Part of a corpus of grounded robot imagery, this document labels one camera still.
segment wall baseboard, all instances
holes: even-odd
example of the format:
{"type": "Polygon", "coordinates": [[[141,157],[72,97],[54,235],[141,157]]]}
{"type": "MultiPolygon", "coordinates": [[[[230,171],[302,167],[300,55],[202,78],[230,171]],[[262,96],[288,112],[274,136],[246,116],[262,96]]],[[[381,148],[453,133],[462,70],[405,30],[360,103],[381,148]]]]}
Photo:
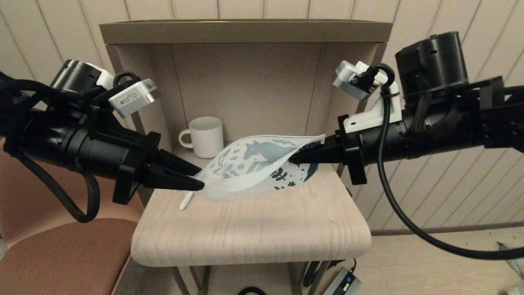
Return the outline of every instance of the wall baseboard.
{"type": "MultiPolygon", "coordinates": [[[[486,225],[424,228],[424,231],[428,234],[438,234],[438,233],[455,233],[458,231],[499,229],[499,228],[519,227],[519,226],[524,226],[524,221],[513,222],[513,223],[486,224],[486,225]]],[[[410,229],[372,230],[371,235],[373,236],[413,235],[413,232],[410,229]]]]}

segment white mug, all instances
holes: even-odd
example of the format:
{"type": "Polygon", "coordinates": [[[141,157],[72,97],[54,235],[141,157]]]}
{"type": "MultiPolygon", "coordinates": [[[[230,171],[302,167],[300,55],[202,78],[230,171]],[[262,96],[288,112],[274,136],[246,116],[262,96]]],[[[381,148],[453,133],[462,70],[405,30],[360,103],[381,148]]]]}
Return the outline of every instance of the white mug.
{"type": "Polygon", "coordinates": [[[180,132],[178,141],[183,147],[193,149],[197,157],[213,158],[224,149],[222,121],[215,117],[196,118],[189,122],[189,129],[180,132]],[[186,134],[191,136],[191,143],[182,140],[186,134]]]}

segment face mask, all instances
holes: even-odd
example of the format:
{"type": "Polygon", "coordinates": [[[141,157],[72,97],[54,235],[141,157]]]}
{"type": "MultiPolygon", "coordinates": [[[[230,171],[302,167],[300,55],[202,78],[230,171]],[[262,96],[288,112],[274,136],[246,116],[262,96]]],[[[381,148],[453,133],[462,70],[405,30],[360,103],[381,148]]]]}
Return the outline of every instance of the face mask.
{"type": "Polygon", "coordinates": [[[304,145],[324,137],[257,135],[239,139],[194,177],[205,183],[195,194],[224,201],[300,185],[315,173],[318,164],[293,164],[288,159],[304,145]]]}

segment wall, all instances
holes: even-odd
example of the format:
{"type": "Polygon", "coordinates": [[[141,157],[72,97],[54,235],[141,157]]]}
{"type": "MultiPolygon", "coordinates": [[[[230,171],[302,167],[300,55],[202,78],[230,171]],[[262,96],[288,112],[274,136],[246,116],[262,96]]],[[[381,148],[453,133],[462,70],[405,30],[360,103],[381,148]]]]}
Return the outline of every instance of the wall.
{"type": "MultiPolygon", "coordinates": [[[[524,82],[523,0],[1,0],[0,69],[49,83],[62,62],[112,70],[100,23],[166,18],[351,18],[394,22],[383,61],[403,46],[460,32],[471,81],[524,82]]],[[[430,227],[524,220],[524,159],[513,149],[474,148],[386,164],[392,189],[417,224],[430,227]]],[[[368,184],[344,182],[372,229],[400,229],[374,165],[368,184]]]]}

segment pink chair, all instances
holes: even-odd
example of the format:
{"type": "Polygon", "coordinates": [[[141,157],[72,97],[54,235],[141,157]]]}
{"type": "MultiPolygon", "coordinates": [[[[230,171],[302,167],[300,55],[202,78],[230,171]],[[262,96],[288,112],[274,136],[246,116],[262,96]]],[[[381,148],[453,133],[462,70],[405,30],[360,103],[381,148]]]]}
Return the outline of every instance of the pink chair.
{"type": "MultiPolygon", "coordinates": [[[[82,175],[39,164],[85,210],[82,175]]],[[[81,224],[32,172],[0,152],[0,233],[8,249],[0,261],[0,294],[114,294],[144,208],[138,195],[126,206],[114,204],[114,181],[97,180],[99,214],[81,224]]]]}

